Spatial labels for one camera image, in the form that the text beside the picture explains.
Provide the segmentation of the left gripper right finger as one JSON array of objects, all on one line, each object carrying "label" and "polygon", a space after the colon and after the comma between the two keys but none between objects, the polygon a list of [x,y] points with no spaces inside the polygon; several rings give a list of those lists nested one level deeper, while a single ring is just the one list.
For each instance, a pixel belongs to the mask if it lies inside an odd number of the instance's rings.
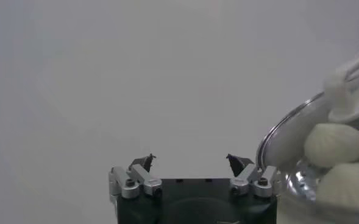
[{"label": "left gripper right finger", "polygon": [[251,159],[228,154],[233,178],[229,181],[230,192],[234,196],[254,194],[260,198],[274,195],[275,184],[278,182],[278,170],[274,166],[262,169]]}]

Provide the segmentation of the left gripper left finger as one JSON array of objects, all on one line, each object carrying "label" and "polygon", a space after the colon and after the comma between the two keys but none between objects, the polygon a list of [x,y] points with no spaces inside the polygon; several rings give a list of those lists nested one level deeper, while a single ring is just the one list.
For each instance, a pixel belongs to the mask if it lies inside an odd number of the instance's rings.
[{"label": "left gripper left finger", "polygon": [[108,172],[108,189],[110,198],[134,199],[141,194],[160,198],[163,194],[163,181],[149,172],[156,156],[149,154],[134,159],[127,169],[114,166]]}]

